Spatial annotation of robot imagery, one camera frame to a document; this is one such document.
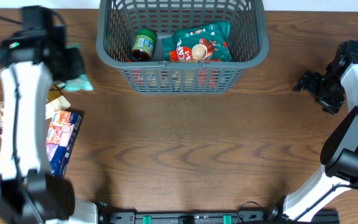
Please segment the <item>grey plastic mesh basket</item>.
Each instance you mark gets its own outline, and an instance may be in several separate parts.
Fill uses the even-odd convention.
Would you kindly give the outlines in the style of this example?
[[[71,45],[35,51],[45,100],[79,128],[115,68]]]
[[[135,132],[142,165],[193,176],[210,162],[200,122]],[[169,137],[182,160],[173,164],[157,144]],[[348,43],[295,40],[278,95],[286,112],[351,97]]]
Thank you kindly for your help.
[[[102,0],[96,50],[136,92],[229,90],[269,52],[261,0]]]

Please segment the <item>orange San Remo spaghetti pack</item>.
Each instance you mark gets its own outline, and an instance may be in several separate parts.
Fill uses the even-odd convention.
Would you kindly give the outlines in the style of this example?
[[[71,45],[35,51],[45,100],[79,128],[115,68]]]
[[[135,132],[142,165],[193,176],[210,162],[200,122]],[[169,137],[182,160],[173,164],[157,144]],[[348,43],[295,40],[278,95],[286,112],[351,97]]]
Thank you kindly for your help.
[[[230,68],[121,69],[120,72],[132,89],[151,94],[224,92],[236,78],[236,71]]]

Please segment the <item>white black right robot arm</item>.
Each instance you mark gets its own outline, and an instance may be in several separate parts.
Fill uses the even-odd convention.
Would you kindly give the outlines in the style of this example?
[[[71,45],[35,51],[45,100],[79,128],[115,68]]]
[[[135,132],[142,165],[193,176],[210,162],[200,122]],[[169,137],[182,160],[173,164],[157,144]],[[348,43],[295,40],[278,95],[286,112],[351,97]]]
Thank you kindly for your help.
[[[308,90],[327,113],[336,114],[343,103],[349,110],[324,143],[318,170],[268,218],[306,223],[338,195],[358,190],[358,40],[340,43],[325,74],[306,71],[293,89]]]

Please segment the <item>teal wet wipes pack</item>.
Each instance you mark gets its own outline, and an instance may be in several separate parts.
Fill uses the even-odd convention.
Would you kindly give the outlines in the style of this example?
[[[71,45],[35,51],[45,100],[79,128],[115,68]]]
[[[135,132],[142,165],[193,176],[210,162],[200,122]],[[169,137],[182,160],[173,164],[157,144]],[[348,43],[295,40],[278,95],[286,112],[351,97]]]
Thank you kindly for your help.
[[[85,63],[80,52],[80,45],[69,45],[68,50],[73,56],[74,73],[76,78],[60,82],[57,87],[61,90],[76,92],[80,90],[93,91],[94,88],[86,75]]]

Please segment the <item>green lidded spice jar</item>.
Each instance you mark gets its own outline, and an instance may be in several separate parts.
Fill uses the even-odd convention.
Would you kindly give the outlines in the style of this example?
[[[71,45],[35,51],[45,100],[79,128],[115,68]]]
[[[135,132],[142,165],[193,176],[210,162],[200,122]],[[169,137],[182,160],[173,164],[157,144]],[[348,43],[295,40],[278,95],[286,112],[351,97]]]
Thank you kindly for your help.
[[[157,36],[153,31],[139,29],[132,46],[132,56],[140,61],[149,61],[152,58],[156,41]]]

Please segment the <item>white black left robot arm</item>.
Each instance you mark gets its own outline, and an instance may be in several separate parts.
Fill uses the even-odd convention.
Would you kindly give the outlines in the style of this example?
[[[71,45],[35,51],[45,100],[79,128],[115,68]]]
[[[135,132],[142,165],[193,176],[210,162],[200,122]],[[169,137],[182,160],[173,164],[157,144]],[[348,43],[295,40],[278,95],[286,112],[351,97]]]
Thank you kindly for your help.
[[[22,8],[22,29],[0,44],[4,93],[0,150],[0,217],[7,223],[97,223],[95,203],[77,199],[69,180],[52,174],[46,102],[54,82],[85,73],[65,26],[42,6]]]

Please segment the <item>green Nescafe coffee bag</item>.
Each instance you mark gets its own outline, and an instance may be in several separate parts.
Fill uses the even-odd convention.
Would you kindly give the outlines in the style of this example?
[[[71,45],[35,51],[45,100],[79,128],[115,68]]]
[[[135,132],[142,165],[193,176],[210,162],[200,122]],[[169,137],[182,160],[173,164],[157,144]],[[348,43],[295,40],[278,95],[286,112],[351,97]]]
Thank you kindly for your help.
[[[168,61],[231,62],[228,38],[232,24],[216,21],[199,27],[180,29],[172,37],[162,39]]]

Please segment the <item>blue Kleenex tissue multipack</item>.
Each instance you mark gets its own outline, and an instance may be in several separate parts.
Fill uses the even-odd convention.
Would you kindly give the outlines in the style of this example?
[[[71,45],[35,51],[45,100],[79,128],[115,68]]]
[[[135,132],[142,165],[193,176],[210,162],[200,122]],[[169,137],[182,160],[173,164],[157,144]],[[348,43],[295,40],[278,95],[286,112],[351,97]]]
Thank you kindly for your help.
[[[64,177],[82,117],[78,113],[55,110],[47,132],[47,157],[52,175]]]

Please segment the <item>beige brown snack pouch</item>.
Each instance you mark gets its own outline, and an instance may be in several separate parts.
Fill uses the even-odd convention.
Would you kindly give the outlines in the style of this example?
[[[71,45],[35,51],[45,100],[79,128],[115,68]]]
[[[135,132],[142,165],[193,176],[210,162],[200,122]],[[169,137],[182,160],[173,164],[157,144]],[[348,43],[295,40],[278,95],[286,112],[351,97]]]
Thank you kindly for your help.
[[[46,103],[45,119],[50,119],[55,110],[65,110],[71,106],[69,101],[64,97],[63,93],[55,85],[50,91]],[[4,102],[0,101],[0,136],[3,132]]]

